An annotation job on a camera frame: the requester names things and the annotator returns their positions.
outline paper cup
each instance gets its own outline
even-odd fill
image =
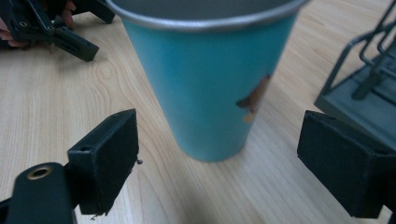
[[[221,161],[245,144],[306,0],[107,0],[179,146]]]

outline cup rim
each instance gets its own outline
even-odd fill
[[[207,32],[237,30],[251,25],[268,24],[297,13],[309,0],[292,0],[287,4],[259,13],[212,20],[169,20],[140,15],[119,7],[114,0],[106,0],[107,6],[122,19],[134,24],[158,30],[180,32]]]

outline hand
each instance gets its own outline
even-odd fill
[[[73,25],[72,11],[74,10],[76,10],[76,5],[72,2],[72,0],[67,0],[66,5],[64,6],[64,11],[62,12],[61,15],[62,20],[67,26]],[[6,24],[3,22],[1,18],[0,18],[0,38],[2,40],[6,40],[8,44],[14,48],[25,48],[29,45],[27,41],[24,42],[15,41],[11,33],[9,32]]]

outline black clamp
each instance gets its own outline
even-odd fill
[[[17,41],[28,41],[33,45],[36,41],[53,43],[56,47],[80,58],[91,61],[97,46],[67,29],[56,15],[65,5],[65,0],[51,4],[46,11],[39,0],[2,0],[0,1],[0,18],[4,21],[12,37]],[[90,11],[105,23],[111,23],[115,14],[103,0],[75,0],[77,10],[73,15]]]

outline table surface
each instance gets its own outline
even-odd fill
[[[344,45],[373,29],[390,0],[316,0],[294,26],[246,146],[222,162],[193,160],[177,146],[119,18],[75,17],[75,32],[100,47],[85,63],[48,46],[0,51],[0,200],[14,178],[66,151],[107,116],[136,108],[140,154],[107,217],[78,223],[387,223],[350,217],[297,158],[305,110]],[[342,74],[361,66],[349,57]]]

